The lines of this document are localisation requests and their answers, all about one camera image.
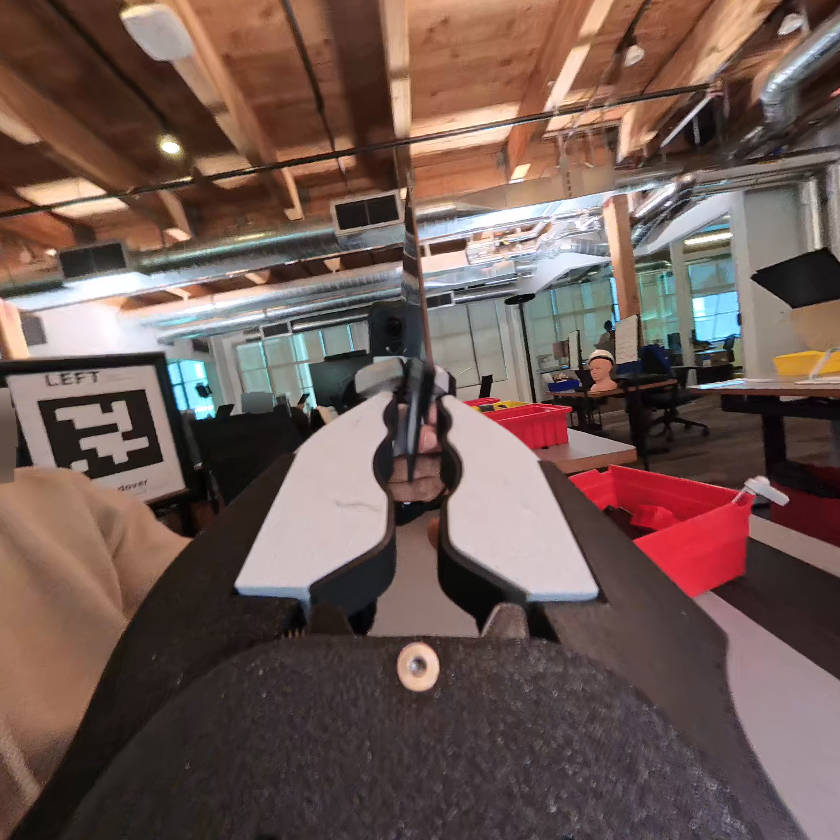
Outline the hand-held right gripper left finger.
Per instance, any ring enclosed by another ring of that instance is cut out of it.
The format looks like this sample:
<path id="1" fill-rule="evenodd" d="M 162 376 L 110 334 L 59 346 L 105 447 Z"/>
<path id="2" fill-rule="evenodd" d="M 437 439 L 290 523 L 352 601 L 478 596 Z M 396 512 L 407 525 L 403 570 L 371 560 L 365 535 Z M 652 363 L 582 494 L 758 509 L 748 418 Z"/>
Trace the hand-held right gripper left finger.
<path id="1" fill-rule="evenodd" d="M 362 612 L 396 572 L 390 393 L 372 396 L 294 455 L 235 581 L 245 596 Z"/>

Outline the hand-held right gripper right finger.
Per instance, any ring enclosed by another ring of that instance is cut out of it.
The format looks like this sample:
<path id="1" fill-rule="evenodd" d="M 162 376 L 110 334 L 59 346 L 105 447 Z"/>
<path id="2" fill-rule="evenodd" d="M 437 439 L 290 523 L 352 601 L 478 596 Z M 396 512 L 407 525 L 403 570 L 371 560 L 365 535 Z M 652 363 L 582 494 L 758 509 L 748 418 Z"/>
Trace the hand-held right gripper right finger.
<path id="1" fill-rule="evenodd" d="M 601 599 L 555 491 L 561 472 L 451 395 L 438 402 L 437 439 L 447 486 L 437 578 L 479 630 L 502 603 L 531 616 L 547 605 Z"/>

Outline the black plate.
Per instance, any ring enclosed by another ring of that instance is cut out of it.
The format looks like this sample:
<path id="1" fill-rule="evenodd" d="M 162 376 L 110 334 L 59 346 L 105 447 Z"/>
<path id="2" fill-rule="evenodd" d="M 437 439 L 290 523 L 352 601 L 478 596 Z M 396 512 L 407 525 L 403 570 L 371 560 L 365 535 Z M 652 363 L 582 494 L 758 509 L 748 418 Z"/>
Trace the black plate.
<path id="1" fill-rule="evenodd" d="M 406 478 L 413 482 L 422 429 L 434 398 L 436 370 L 430 350 L 427 297 L 411 188 L 406 190 L 404 227 L 401 295 L 405 303 L 405 374 L 401 406 L 405 413 L 400 440 L 406 458 Z"/>

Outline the person's left forearm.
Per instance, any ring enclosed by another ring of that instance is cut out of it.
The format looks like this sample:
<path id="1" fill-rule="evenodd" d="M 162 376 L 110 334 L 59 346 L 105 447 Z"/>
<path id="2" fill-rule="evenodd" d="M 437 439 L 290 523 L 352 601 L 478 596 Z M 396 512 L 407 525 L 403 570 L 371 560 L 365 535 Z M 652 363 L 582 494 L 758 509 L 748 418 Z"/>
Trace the person's left forearm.
<path id="1" fill-rule="evenodd" d="M 70 469 L 1 486 L 1 837 L 58 768 L 126 627 L 189 545 Z"/>

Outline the black floor lamp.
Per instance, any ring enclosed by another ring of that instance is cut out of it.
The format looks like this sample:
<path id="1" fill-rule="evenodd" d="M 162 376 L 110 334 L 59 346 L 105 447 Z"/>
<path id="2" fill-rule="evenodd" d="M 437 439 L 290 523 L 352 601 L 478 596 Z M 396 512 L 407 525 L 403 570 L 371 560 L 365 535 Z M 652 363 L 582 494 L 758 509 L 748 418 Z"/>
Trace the black floor lamp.
<path id="1" fill-rule="evenodd" d="M 532 364 L 526 305 L 534 299 L 528 292 L 517 292 L 504 300 L 512 363 L 518 383 L 518 393 L 530 403 L 539 402 L 539 394 Z"/>

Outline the red plastic bin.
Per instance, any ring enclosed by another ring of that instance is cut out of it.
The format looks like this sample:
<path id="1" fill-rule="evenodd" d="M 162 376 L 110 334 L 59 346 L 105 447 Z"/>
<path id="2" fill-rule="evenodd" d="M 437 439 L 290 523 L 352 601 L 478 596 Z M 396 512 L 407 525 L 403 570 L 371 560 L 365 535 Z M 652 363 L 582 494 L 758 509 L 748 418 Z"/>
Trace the red plastic bin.
<path id="1" fill-rule="evenodd" d="M 477 411 L 522 441 L 530 449 L 565 445 L 569 441 L 572 407 L 555 404 L 496 402 Z"/>
<path id="2" fill-rule="evenodd" d="M 619 465 L 570 478 L 600 510 L 629 515 L 642 550 L 688 596 L 698 596 L 747 572 L 754 495 L 692 479 Z"/>

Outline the black ceiling vent box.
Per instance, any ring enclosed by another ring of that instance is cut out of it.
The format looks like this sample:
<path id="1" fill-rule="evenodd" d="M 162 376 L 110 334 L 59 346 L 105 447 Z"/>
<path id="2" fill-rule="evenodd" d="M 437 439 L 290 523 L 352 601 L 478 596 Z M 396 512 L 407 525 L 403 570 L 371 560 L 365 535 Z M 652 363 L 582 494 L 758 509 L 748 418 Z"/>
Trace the black ceiling vent box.
<path id="1" fill-rule="evenodd" d="M 56 258 L 65 282 L 119 274 L 130 268 L 129 252 L 119 241 L 62 249 Z"/>
<path id="2" fill-rule="evenodd" d="M 354 235 L 403 224 L 404 206 L 399 190 L 348 196 L 330 204 L 337 235 Z"/>

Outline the mannequin head with white cap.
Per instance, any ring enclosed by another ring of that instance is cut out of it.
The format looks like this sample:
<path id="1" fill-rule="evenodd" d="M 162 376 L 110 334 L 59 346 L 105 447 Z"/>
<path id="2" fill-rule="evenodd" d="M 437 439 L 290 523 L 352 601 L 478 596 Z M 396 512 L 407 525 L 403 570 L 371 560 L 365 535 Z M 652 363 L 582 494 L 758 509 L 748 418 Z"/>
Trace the mannequin head with white cap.
<path id="1" fill-rule="evenodd" d="M 589 393 L 604 395 L 617 390 L 613 379 L 615 360 L 608 350 L 596 349 L 588 358 L 586 367 L 591 377 Z"/>

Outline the black office chair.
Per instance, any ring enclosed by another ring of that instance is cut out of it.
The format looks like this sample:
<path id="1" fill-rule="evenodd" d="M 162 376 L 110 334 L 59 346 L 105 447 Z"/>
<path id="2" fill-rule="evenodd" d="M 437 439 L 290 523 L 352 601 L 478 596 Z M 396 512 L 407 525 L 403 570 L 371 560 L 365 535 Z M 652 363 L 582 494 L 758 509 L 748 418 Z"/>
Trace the black office chair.
<path id="1" fill-rule="evenodd" d="M 625 394 L 631 439 L 635 443 L 646 438 L 662 438 L 667 444 L 675 440 L 675 427 L 686 431 L 697 429 L 708 438 L 709 426 L 682 416 L 680 410 L 694 403 L 699 397 L 693 394 L 686 382 L 671 374 L 638 374 L 617 379 Z"/>

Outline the black framed marker sign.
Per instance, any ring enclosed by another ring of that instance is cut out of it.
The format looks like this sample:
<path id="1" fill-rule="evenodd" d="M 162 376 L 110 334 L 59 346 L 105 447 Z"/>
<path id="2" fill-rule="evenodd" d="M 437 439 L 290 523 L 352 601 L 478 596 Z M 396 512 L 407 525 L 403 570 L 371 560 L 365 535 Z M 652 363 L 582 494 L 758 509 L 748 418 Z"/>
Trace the black framed marker sign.
<path id="1" fill-rule="evenodd" d="M 178 510 L 196 535 L 200 485 L 163 352 L 3 360 L 27 466 L 68 469 Z"/>

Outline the yellow plastic bin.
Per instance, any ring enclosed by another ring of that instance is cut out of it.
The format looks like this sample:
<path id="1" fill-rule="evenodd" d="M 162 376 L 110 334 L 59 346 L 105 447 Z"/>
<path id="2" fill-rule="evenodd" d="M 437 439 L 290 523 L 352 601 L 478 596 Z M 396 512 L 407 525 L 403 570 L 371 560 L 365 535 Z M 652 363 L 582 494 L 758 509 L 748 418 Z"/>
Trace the yellow plastic bin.
<path id="1" fill-rule="evenodd" d="M 776 374 L 798 382 L 838 382 L 839 348 L 827 351 L 802 351 L 773 358 Z"/>

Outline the white ceiling device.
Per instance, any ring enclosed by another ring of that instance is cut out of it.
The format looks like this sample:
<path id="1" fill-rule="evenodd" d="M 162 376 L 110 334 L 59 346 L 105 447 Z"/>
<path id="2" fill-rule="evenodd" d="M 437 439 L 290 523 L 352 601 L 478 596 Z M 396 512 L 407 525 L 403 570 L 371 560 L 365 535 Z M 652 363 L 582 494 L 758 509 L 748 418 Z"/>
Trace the white ceiling device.
<path id="1" fill-rule="evenodd" d="M 194 56 L 194 44 L 177 13 L 163 3 L 124 5 L 122 26 L 151 59 L 174 64 Z"/>

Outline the silver air duct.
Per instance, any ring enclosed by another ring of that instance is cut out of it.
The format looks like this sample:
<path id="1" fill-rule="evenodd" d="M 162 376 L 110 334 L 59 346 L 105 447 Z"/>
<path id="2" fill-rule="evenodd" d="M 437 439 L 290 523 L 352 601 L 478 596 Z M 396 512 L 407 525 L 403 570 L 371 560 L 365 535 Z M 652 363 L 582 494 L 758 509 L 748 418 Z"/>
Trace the silver air duct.
<path id="1" fill-rule="evenodd" d="M 839 13 L 823 20 L 775 66 L 760 91 L 762 127 L 782 133 L 796 120 L 800 89 L 839 53 Z"/>
<path id="2" fill-rule="evenodd" d="M 599 196 L 490 208 L 468 203 L 422 203 L 416 207 L 420 240 L 461 238 L 489 228 L 511 228 L 543 219 L 601 215 Z M 3 282 L 2 298 L 21 309 L 41 310 L 79 302 L 127 298 L 153 291 L 201 285 L 274 266 L 385 247 L 402 247 L 403 225 L 337 235 L 333 223 L 258 228 L 235 235 L 194 239 L 155 250 L 129 252 L 130 268 L 119 274 L 65 282 L 60 269 L 19 282 Z"/>

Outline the black panel with wooden frame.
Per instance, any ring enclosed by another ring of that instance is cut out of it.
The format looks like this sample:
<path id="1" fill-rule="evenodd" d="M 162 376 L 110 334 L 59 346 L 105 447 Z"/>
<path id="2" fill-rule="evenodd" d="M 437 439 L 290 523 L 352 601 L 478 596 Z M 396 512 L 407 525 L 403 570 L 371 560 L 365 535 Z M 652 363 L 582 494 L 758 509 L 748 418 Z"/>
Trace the black panel with wooden frame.
<path id="1" fill-rule="evenodd" d="M 818 360 L 838 353 L 839 261 L 828 248 L 758 269 L 751 279 L 791 310 L 795 335 Z"/>

